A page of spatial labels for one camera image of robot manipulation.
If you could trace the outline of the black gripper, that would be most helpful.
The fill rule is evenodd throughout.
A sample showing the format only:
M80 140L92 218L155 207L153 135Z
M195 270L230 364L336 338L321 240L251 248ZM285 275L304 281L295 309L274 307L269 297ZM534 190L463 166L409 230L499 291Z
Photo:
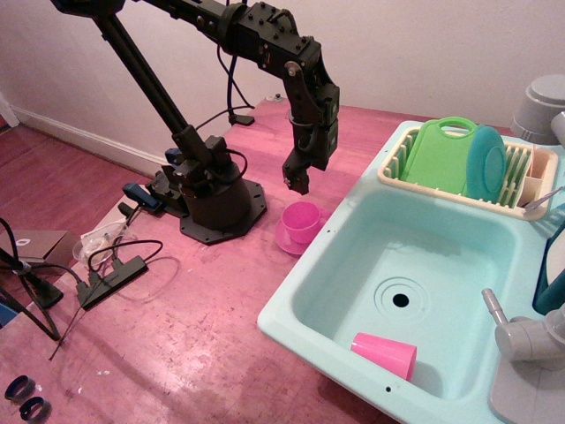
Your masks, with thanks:
M283 182L297 193L308 194L307 168L325 170L337 147L340 89L322 60L311 69L287 62L283 84L294 138L294 148L282 166Z

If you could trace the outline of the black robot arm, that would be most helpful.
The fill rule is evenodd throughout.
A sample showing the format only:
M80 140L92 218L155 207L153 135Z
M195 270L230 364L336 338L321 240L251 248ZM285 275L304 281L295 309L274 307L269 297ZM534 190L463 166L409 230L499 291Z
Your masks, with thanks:
M283 181L290 190L307 193L308 169L325 170L338 140L340 91L325 69L320 44L298 32L289 11L263 2L159 1L156 7L194 25L227 54L282 80L294 140L282 166ZM224 138L202 138L187 123L119 21L123 3L58 1L56 8L98 26L170 129L176 148L148 189L179 217L181 232L207 245L244 236L266 211L261 186L245 179Z

